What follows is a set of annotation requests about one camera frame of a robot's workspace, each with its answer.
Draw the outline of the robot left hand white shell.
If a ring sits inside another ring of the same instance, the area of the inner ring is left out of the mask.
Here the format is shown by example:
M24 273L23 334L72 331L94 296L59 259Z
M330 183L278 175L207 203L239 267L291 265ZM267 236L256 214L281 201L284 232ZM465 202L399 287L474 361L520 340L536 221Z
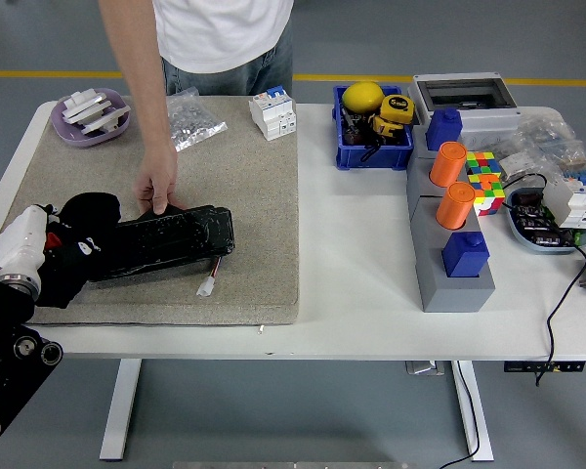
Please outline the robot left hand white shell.
M48 208L50 211L36 204L28 206L0 234L0 282L31 296L41 291L38 271L46 251L74 247L76 255L86 260L101 252L90 236L62 222L53 205Z

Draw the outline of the person's right hand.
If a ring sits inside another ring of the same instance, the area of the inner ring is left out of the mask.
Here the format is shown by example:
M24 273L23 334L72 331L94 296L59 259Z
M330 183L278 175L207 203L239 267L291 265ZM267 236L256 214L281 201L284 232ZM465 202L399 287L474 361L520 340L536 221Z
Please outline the person's right hand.
M176 195L178 155L170 142L147 143L133 184L133 195L141 214L165 212L168 205L186 208Z

